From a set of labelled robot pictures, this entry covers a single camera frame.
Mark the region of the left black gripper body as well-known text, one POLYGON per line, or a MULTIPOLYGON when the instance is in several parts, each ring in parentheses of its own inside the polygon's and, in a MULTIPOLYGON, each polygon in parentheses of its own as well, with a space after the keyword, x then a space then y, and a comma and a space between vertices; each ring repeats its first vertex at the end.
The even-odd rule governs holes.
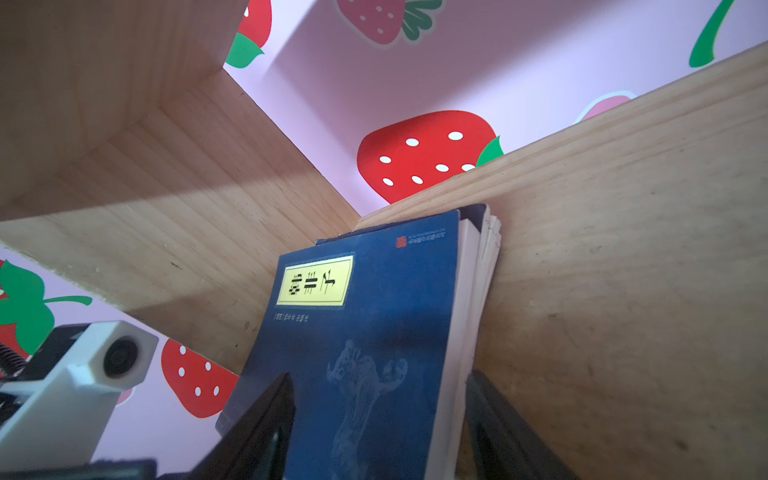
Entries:
POLYGON ((146 378, 157 343, 43 347, 9 380, 1 417, 3 479, 91 479, 153 472, 151 461, 93 462, 121 395, 146 378))

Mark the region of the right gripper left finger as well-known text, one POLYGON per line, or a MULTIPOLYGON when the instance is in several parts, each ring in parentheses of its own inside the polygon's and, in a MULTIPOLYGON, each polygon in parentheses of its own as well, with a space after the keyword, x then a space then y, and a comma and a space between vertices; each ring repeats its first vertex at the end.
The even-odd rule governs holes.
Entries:
POLYGON ((184 479, 284 477, 296 413, 293 382, 280 374, 184 479))

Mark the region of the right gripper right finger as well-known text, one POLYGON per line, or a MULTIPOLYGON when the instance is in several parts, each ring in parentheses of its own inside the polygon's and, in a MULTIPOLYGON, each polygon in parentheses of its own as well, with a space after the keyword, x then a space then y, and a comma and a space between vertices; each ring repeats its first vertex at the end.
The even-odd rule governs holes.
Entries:
POLYGON ((466 414, 478 478, 577 477, 479 370, 467 380, 466 414))

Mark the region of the blue book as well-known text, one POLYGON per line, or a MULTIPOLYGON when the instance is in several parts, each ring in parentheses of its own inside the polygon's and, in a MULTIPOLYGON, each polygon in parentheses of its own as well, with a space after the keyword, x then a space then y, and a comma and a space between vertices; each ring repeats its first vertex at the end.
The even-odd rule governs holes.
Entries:
POLYGON ((288 373, 287 478, 443 478, 486 217, 466 206, 283 255, 217 430, 288 373))
POLYGON ((345 303, 324 313, 306 355, 313 382, 377 372, 381 383, 458 376, 498 254, 498 220, 484 204, 390 223, 319 242, 351 257, 345 303))

